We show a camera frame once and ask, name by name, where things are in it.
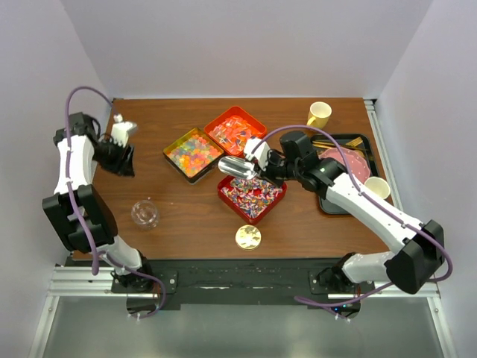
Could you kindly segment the red lollipop tin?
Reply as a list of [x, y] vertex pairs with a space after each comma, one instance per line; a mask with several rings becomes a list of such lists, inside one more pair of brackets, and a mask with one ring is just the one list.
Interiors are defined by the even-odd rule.
[[245, 222], [260, 222], [284, 197], [287, 185], [275, 186], [266, 180], [226, 176], [217, 185], [218, 197]]

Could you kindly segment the metal scoop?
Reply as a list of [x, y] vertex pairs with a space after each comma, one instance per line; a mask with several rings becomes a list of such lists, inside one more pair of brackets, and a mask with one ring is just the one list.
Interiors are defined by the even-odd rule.
[[240, 157], [222, 157], [218, 168], [222, 173], [242, 180], [252, 180], [259, 175], [254, 163]]

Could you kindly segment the clear glass jar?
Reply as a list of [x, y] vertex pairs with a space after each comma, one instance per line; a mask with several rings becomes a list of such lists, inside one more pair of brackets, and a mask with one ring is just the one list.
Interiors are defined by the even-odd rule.
[[159, 223], [159, 211], [152, 201], [142, 200], [132, 206], [131, 218], [141, 229], [150, 230]]

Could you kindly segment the black tray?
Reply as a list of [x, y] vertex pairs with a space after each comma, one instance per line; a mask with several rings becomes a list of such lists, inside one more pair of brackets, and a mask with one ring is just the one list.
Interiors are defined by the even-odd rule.
[[[341, 145], [345, 145], [347, 142], [351, 141], [352, 139], [355, 139], [356, 137], [361, 137], [364, 141], [363, 146], [367, 149], [366, 152], [360, 152], [356, 151], [361, 157], [363, 157], [366, 161], [367, 164], [370, 167], [371, 171], [371, 177], [373, 176], [379, 176], [379, 171], [378, 167], [376, 165], [376, 161], [374, 158], [374, 154], [372, 151], [372, 147], [370, 144], [370, 140], [364, 135], [364, 134], [333, 134], [332, 135], [336, 142], [338, 142]], [[312, 136], [312, 141], [323, 141], [323, 142], [331, 142], [329, 139], [327, 139], [324, 135], [322, 134], [315, 134]], [[317, 150], [318, 155], [324, 152], [326, 149], [334, 148], [334, 147], [315, 147]]]

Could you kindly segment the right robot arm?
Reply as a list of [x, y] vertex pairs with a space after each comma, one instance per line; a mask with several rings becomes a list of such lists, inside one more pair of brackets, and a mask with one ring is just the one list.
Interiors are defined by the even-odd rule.
[[365, 281], [387, 281], [415, 294], [450, 262], [440, 224], [423, 223], [380, 198], [358, 181], [349, 160], [320, 159], [303, 126], [281, 130], [281, 152], [271, 150], [260, 138], [247, 141], [244, 155], [255, 163], [259, 176], [276, 185], [298, 181], [305, 190], [354, 216], [388, 247], [378, 254], [348, 253], [317, 275], [321, 286], [348, 293]]

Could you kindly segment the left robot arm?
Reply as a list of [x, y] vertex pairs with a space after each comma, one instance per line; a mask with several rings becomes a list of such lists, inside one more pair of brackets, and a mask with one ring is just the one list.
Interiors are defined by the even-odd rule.
[[129, 138], [136, 130], [136, 123], [116, 115], [110, 133], [102, 136], [93, 117], [70, 115], [66, 127], [54, 135], [60, 152], [59, 178], [53, 195], [42, 200], [42, 209], [68, 251], [92, 255], [93, 274], [100, 262], [106, 262], [124, 288], [148, 292], [154, 287], [150, 264], [119, 236], [112, 211], [92, 184], [93, 163], [121, 177], [135, 175]]

